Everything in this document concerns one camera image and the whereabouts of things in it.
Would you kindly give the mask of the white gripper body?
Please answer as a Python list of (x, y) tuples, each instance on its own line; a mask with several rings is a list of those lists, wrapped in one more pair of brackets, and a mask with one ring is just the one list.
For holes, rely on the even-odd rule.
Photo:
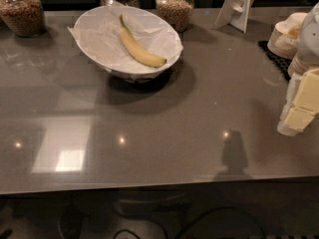
[(302, 76), (299, 74), (294, 74), (288, 84), (287, 93), (286, 93), (286, 104), (283, 107), (282, 113), (280, 115), (279, 123), (277, 125), (277, 131), (286, 136), (295, 136), (300, 131), (289, 128), (284, 120), (290, 109), (295, 108), (293, 106), (293, 100), (297, 94)]

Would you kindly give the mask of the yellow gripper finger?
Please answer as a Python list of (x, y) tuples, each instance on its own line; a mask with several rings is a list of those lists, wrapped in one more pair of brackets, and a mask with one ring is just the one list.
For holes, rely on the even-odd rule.
[(293, 106), (319, 113), (319, 69), (309, 70), (302, 76)]
[(292, 108), (289, 110), (284, 123), (291, 129), (302, 131), (313, 120), (315, 114), (300, 107)]

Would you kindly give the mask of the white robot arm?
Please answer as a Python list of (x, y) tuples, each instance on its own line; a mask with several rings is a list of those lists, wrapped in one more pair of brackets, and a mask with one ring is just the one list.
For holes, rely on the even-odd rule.
[(297, 37), (297, 52), (288, 67), (290, 81), (277, 131), (301, 133), (319, 115), (319, 3), (307, 14)]

